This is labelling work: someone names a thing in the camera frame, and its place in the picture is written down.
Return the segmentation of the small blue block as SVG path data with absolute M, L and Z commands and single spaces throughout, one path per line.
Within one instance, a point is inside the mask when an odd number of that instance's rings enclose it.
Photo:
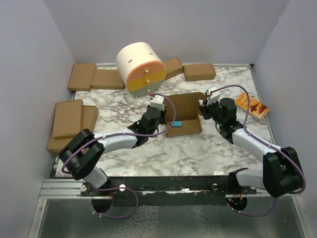
M 182 121 L 171 122 L 171 127 L 182 127 Z

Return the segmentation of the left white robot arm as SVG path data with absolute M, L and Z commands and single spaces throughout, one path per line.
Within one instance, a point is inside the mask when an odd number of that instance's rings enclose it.
M 166 124 L 165 115 L 165 110 L 149 106 L 140 120 L 121 132 L 98 135 L 89 129 L 81 130 L 58 155 L 63 162 L 62 172 L 71 174 L 75 180 L 90 183 L 97 195 L 107 194 L 110 180 L 97 167 L 101 155 L 142 146 L 150 137 L 155 137 L 160 124 Z

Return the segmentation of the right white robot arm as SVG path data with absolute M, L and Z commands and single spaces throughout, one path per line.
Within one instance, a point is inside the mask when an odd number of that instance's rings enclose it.
M 242 168 L 230 172 L 227 187 L 231 193 L 238 194 L 249 186 L 266 190 L 272 197 L 278 198 L 304 187 L 296 150 L 275 146 L 246 132 L 237 120 L 233 99 L 204 100 L 199 109 L 205 120 L 215 121 L 216 130 L 224 139 L 243 148 L 263 165 L 261 170 Z

